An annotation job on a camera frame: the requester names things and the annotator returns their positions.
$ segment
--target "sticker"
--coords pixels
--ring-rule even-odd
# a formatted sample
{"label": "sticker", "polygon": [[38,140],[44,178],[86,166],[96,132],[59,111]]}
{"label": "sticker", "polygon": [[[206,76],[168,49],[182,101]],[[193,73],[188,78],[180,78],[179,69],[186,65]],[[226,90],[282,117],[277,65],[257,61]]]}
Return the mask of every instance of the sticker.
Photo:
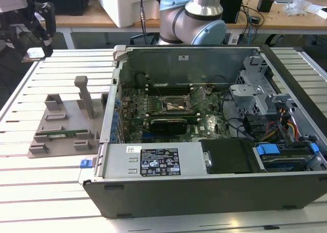
{"label": "sticker", "polygon": [[139,152],[141,152],[140,174],[143,177],[180,175],[178,149],[140,149]]}
{"label": "sticker", "polygon": [[189,59],[188,55],[178,56],[178,61],[188,61],[188,59]]}
{"label": "sticker", "polygon": [[142,146],[127,146],[126,153],[140,153]]}
{"label": "sticker", "polygon": [[66,137],[65,134],[57,134],[57,135],[49,135],[48,136],[49,138],[63,138],[63,137]]}

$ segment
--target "aluminum extrusion table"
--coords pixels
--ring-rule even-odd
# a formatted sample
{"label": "aluminum extrusion table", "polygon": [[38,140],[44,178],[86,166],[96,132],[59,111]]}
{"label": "aluminum extrusion table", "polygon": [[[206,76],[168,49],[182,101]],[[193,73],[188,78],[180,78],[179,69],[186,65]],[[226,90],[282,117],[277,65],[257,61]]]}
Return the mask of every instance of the aluminum extrusion table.
{"label": "aluminum extrusion table", "polygon": [[[319,66],[293,49],[274,51],[326,115],[327,83]],[[92,98],[100,97],[111,84],[112,52],[54,51],[33,64],[0,112],[0,232],[265,232],[270,226],[279,227],[275,233],[327,231],[327,196],[292,211],[108,220],[78,183],[85,156],[28,159],[47,94],[78,99],[74,78],[86,75]]]}

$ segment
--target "warning label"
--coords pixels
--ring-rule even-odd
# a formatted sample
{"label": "warning label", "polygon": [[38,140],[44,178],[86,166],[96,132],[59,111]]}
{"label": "warning label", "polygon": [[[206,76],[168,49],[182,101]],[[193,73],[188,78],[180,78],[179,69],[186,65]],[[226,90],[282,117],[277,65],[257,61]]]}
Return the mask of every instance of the warning label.
{"label": "warning label", "polygon": [[178,149],[141,150],[140,165],[143,177],[180,175]]}

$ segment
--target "circuit board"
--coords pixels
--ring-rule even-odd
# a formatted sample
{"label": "circuit board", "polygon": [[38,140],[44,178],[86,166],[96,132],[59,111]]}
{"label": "circuit board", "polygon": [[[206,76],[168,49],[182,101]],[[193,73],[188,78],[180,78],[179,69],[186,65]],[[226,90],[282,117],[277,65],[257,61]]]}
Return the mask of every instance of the circuit board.
{"label": "circuit board", "polygon": [[[202,87],[183,96],[150,96],[142,89],[124,92],[124,120],[128,121],[127,143],[197,142],[204,138],[229,138],[222,120],[220,105],[223,94]],[[160,135],[150,131],[151,120],[185,120],[186,132]]]}

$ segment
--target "motherboard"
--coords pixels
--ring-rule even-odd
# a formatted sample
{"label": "motherboard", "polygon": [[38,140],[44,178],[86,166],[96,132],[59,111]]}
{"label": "motherboard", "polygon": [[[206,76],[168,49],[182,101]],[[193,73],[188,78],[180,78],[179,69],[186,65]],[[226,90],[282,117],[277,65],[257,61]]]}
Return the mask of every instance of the motherboard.
{"label": "motherboard", "polygon": [[228,138],[221,116],[225,92],[213,86],[188,91],[123,88],[126,143],[198,142]]}

